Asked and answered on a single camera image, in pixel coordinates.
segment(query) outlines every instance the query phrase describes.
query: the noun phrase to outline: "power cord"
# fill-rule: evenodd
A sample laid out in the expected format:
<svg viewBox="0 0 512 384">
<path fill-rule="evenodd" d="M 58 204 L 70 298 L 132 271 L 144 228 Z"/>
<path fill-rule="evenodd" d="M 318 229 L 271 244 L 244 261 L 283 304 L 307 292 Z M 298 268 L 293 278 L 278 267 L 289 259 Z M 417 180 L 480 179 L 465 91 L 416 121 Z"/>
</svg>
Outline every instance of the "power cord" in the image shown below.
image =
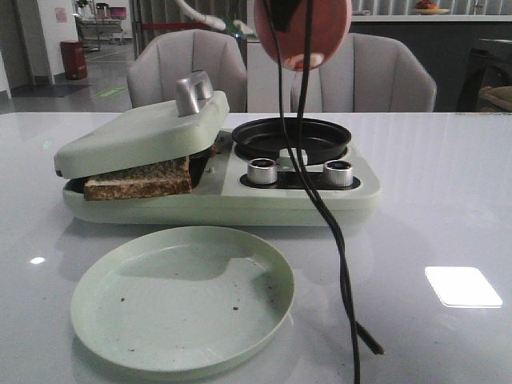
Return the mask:
<svg viewBox="0 0 512 384">
<path fill-rule="evenodd" d="M 367 344 L 367 346 L 372 350 L 374 354 L 384 354 L 384 349 L 375 341 L 375 339 L 370 335 L 370 333 L 361 326 L 355 318 L 354 313 L 354 302 L 352 299 L 352 289 L 350 284 L 350 274 L 348 270 L 348 265 L 346 262 L 345 256 L 345 240 L 343 237 L 342 229 L 335 217 L 329 211 L 327 206 L 325 205 L 320 193 L 314 187 L 314 184 L 311 182 L 309 174 L 307 172 L 306 166 L 304 164 L 304 159 L 302 157 L 302 128 L 303 128 L 303 120 L 304 120 L 304 109 L 306 105 L 306 94 L 307 94 L 307 86 L 309 82 L 310 75 L 310 53 L 311 53 L 311 34 L 312 34 L 312 25 L 313 25 L 313 9 L 314 9 L 314 0 L 306 0 L 306 21 L 305 21 L 305 38 L 304 38 L 304 63 L 303 63 L 303 73 L 302 73 L 302 84 L 301 84 L 301 93 L 299 96 L 299 104 L 298 104 L 298 112 L 297 112 L 297 156 L 295 156 L 292 151 L 292 145 L 290 141 L 290 137 L 288 135 L 286 129 L 286 121 L 284 118 L 284 109 L 283 109 L 283 95 L 282 95 L 282 55 L 281 55 L 281 47 L 279 44 L 279 40 L 277 37 L 277 32 L 272 23 L 272 17 L 270 15 L 270 9 L 268 7 L 268 3 L 266 0 L 262 0 L 264 5 L 264 10 L 266 12 L 266 17 L 269 21 L 270 31 L 272 33 L 272 38 L 274 40 L 275 49 L 277 53 L 277 61 L 278 61 L 278 84 L 279 84 L 279 117 L 281 121 L 281 129 L 282 135 L 286 142 L 286 148 L 288 151 L 288 155 L 290 156 L 290 160 L 294 166 L 295 173 L 299 176 L 301 180 L 301 184 L 303 186 L 304 191 L 308 195 L 309 199 L 315 206 L 316 210 L 320 213 L 323 219 L 326 221 L 328 227 L 330 228 L 334 240 L 336 241 L 336 246 L 338 248 L 339 258 L 340 258 L 340 291 L 342 296 L 342 302 L 345 307 L 346 315 L 349 319 L 350 323 L 350 335 L 352 341 L 352 353 L 354 360 L 354 384 L 359 384 L 361 381 L 361 363 L 360 363 L 360 355 L 359 355 L 359 347 L 358 347 L 358 336 Z"/>
</svg>

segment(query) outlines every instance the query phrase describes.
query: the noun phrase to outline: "chair back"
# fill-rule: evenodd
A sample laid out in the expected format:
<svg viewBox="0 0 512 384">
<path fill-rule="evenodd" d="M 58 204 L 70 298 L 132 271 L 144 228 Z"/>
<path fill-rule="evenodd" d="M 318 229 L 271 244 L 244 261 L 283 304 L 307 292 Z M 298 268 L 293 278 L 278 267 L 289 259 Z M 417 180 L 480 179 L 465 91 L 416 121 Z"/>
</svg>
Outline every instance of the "chair back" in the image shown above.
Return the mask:
<svg viewBox="0 0 512 384">
<path fill-rule="evenodd" d="M 247 71 L 236 40 L 208 30 L 183 30 L 156 37 L 128 72 L 132 106 L 175 100 L 176 81 L 204 70 L 214 90 L 227 96 L 231 112 L 246 108 Z"/>
<path fill-rule="evenodd" d="M 292 85 L 296 111 L 302 76 Z M 310 72 L 306 112 L 431 112 L 437 87 L 398 40 L 348 34 L 334 56 Z"/>
</svg>

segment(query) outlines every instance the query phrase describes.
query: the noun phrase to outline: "black nonstick pan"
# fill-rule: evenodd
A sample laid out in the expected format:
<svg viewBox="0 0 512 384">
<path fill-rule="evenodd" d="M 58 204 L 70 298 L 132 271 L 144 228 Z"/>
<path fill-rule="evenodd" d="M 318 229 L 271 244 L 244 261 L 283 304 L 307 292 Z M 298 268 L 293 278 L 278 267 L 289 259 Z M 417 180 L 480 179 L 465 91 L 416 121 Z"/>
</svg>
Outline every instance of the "black nonstick pan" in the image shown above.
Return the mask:
<svg viewBox="0 0 512 384">
<path fill-rule="evenodd" d="M 298 121 L 285 118 L 286 131 L 292 147 L 297 146 Z M 308 164 L 322 164 L 339 158 L 352 139 L 350 132 L 332 122 L 304 118 L 302 126 L 302 148 L 306 151 Z M 233 130 L 237 154 L 246 158 L 272 158 L 276 160 L 279 151 L 286 148 L 282 136 L 280 118 L 254 120 Z"/>
</svg>

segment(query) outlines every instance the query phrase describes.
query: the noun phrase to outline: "lamp head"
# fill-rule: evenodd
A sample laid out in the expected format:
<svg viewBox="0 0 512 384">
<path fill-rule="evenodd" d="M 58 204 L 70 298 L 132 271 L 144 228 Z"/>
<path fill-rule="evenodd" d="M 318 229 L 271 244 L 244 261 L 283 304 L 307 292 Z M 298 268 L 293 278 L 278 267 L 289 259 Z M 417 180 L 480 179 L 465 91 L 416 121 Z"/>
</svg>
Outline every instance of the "lamp head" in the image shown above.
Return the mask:
<svg viewBox="0 0 512 384">
<path fill-rule="evenodd" d="M 277 35 L 281 62 L 288 70 L 304 69 L 307 0 L 256 0 L 254 24 L 260 43 L 278 62 L 272 25 Z M 348 33 L 352 17 L 351 0 L 317 0 L 313 7 L 310 68 L 314 69 L 336 52 Z"/>
</svg>

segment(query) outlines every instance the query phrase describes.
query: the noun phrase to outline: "glossy table surface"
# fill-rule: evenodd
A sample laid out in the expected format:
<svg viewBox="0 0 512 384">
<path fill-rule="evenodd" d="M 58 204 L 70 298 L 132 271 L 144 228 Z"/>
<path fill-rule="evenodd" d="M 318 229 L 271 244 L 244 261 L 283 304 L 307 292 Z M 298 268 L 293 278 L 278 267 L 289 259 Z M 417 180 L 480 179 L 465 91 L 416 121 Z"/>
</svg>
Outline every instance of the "glossy table surface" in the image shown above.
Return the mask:
<svg viewBox="0 0 512 384">
<path fill-rule="evenodd" d="M 62 201 L 65 180 L 54 174 L 54 153 L 115 116 L 0 115 L 1 383 L 152 383 L 90 352 L 70 323 L 81 276 L 115 247 L 165 228 L 84 222 Z M 232 114 L 224 126 L 260 117 Z M 386 349 L 375 356 L 360 345 L 362 382 L 512 382 L 512 115 L 312 117 L 348 128 L 382 184 L 374 215 L 343 228 L 356 315 Z M 329 230 L 241 229 L 284 253 L 296 280 L 294 306 L 251 360 L 195 382 L 351 382 Z M 443 305 L 426 278 L 428 266 L 477 268 L 502 304 Z M 463 283 L 454 278 L 451 285 Z"/>
</svg>

